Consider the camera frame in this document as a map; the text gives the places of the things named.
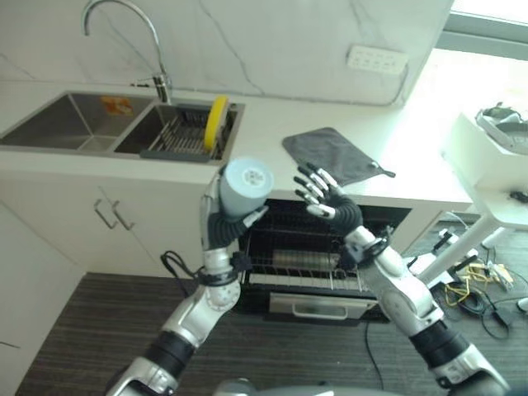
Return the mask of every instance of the chrome faucet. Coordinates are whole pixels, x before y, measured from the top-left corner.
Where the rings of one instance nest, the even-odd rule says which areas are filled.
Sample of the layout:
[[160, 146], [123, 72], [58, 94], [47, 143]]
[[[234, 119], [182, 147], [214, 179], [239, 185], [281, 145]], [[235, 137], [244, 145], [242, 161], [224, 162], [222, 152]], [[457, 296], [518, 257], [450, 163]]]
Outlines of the chrome faucet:
[[118, 4], [121, 4], [122, 6], [128, 7], [132, 11], [134, 11], [136, 14], [139, 15], [139, 17], [145, 22], [150, 29], [150, 32], [152, 33], [152, 38], [154, 41], [154, 46], [156, 47], [156, 52], [158, 53], [158, 62], [159, 62], [159, 73], [155, 73], [152, 78], [154, 80], [154, 86], [156, 87], [156, 91], [158, 92], [158, 97], [163, 103], [171, 103], [171, 90], [172, 90], [172, 83], [171, 78], [167, 74], [167, 70], [165, 69], [165, 64], [163, 62], [163, 55], [162, 55], [162, 49], [159, 46], [159, 38], [158, 33], [156, 32], [156, 28], [154, 27], [154, 24], [152, 21], [150, 21], [150, 18], [143, 12], [141, 8], [136, 6], [134, 3], [132, 3], [130, 0], [91, 0], [88, 2], [88, 4], [85, 6], [84, 10], [82, 11], [82, 30], [84, 32], [84, 35], [90, 35], [90, 30], [88, 29], [88, 20], [90, 18], [90, 14], [92, 13], [93, 9], [97, 7], [99, 4], [103, 2], [116, 2]]

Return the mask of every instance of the power strip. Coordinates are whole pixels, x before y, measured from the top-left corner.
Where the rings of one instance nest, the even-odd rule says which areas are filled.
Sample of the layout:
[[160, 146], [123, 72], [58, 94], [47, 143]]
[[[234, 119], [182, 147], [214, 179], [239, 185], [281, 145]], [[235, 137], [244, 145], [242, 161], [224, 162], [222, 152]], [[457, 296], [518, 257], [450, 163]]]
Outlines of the power strip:
[[405, 69], [408, 61], [408, 55], [401, 52], [354, 45], [346, 64], [353, 69], [398, 75]]

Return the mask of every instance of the gray floor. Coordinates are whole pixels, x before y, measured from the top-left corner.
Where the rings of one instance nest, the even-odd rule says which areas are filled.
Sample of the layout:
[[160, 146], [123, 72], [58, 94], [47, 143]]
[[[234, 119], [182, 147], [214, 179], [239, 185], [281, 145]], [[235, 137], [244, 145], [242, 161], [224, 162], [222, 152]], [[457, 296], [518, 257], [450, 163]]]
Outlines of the gray floor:
[[[430, 249], [431, 240], [420, 243], [416, 252]], [[528, 233], [515, 233], [502, 243], [497, 259], [528, 276]], [[518, 281], [508, 294], [496, 288], [490, 288], [490, 294], [499, 299], [528, 295], [527, 290]], [[142, 352], [181, 299], [172, 279], [86, 275], [18, 394], [101, 395], [107, 380]], [[512, 303], [505, 306], [515, 310]], [[448, 314], [511, 384], [527, 385], [526, 316], [516, 313], [510, 338], [497, 341], [484, 332], [479, 320], [457, 309]], [[321, 380], [378, 388], [380, 382], [366, 354], [364, 328], [363, 323], [355, 328], [277, 323], [230, 313], [194, 356], [179, 394], [211, 395], [219, 382], [238, 377], [251, 379], [259, 388]], [[370, 325], [369, 339], [387, 390], [445, 394], [392, 325]]]

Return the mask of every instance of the open dishwasher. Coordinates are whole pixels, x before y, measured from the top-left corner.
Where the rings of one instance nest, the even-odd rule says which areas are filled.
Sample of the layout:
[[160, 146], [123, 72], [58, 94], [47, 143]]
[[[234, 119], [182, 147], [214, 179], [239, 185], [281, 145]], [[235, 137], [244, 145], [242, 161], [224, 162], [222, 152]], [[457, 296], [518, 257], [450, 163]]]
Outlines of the open dishwasher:
[[[242, 277], [239, 312], [284, 320], [384, 321], [376, 299], [351, 268], [342, 236], [306, 215], [305, 203], [268, 200], [266, 215], [239, 240], [252, 260]], [[362, 206], [373, 233], [395, 229], [410, 209]]]

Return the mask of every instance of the cabinet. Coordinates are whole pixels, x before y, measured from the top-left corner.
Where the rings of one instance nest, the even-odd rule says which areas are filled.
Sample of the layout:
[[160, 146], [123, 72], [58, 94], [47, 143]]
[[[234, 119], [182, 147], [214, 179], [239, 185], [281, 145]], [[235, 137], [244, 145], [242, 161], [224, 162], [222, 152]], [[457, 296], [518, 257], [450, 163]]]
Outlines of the cabinet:
[[130, 232], [162, 276], [168, 272], [159, 256], [167, 250], [178, 252], [192, 271], [202, 266], [200, 198], [205, 185], [142, 181], [102, 189], [125, 223], [134, 224]]
[[169, 276], [159, 256], [201, 266], [204, 185], [156, 181], [0, 181], [0, 197], [42, 238], [92, 272]]
[[0, 203], [0, 389], [15, 394], [83, 276]]
[[1, 188], [11, 210], [86, 271], [155, 275], [151, 257], [113, 215], [99, 186], [15, 180]]

